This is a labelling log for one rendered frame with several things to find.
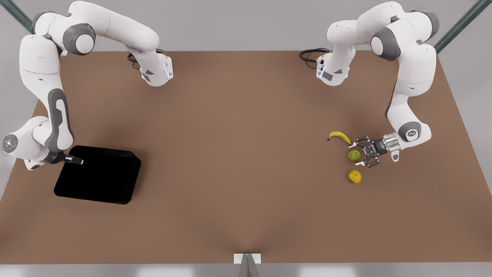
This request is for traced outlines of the yellow banana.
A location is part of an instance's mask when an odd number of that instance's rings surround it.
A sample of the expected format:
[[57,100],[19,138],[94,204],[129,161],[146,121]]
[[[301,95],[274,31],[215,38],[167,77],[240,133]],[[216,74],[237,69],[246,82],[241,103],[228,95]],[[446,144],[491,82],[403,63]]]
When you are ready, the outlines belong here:
[[330,132],[329,133],[329,136],[327,137],[327,140],[329,141],[333,137],[339,137],[344,142],[346,142],[348,145],[352,145],[352,142],[351,142],[350,138],[346,134],[344,134],[342,132],[338,132],[338,131]]

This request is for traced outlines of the black storage box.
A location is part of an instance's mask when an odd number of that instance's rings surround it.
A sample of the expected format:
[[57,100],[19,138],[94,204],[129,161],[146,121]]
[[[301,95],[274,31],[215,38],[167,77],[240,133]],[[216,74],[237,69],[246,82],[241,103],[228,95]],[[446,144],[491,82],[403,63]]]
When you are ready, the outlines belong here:
[[63,165],[54,187],[56,196],[121,205],[130,202],[142,164],[133,152],[76,145],[69,154],[83,163]]

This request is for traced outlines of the silver frame post with foot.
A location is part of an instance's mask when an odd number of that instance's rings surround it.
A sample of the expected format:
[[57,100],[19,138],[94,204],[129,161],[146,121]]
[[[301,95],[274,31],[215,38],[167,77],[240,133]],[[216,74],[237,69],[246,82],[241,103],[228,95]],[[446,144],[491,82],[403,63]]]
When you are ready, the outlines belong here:
[[234,264],[240,264],[238,277],[260,277],[260,263],[261,254],[234,254]]

